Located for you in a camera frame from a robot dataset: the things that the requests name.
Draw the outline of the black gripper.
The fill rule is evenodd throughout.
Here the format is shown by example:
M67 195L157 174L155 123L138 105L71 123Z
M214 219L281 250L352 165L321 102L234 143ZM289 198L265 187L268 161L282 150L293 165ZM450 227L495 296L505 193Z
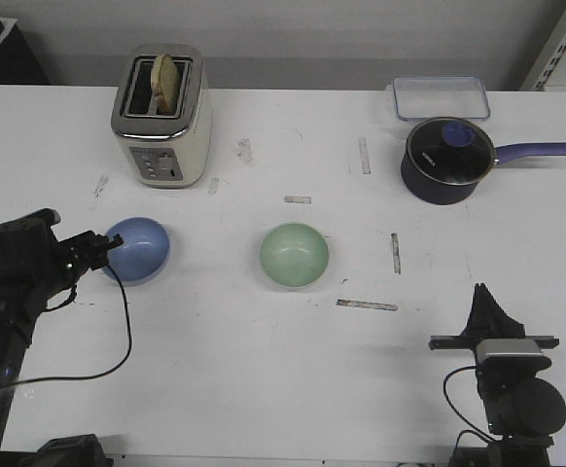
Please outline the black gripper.
M57 240L57 246L45 254L0 257L0 286L39 287L46 296L53 297L74 287L96 265L95 252L107 253L122 244L118 233L108 236L87 231Z
M465 328L457 335L430 337L430 350L468 350L474 363L461 367L486 379L525 379L551 367L546 350L556 349L559 338L525 333L522 323L509 317L485 284L474 288Z

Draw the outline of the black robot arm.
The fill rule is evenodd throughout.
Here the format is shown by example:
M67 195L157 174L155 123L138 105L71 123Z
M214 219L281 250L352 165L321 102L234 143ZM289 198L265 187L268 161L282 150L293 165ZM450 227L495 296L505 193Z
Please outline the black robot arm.
M555 336L531 336L524 325L509 317L485 284L475 286L471 311L457 336L432 336L432 350L466 349L475 364L456 369L443 379L447 383L466 370L475 373L477 391L488 431L476 427L459 411L467 425L456 438L449 466L549 466L552 435L566 423L566 403L551 383L537 373L551 366L546 349L559 346Z
M119 235L92 231L59 241L52 227L59 214L44 208L0 224L0 466L111 466L93 434L57 438L35 452L3 451L14 392L24 385L19 372L32 344L38 318L52 311L50 299L66 291L68 303L88 271L106 268L108 253L122 245Z

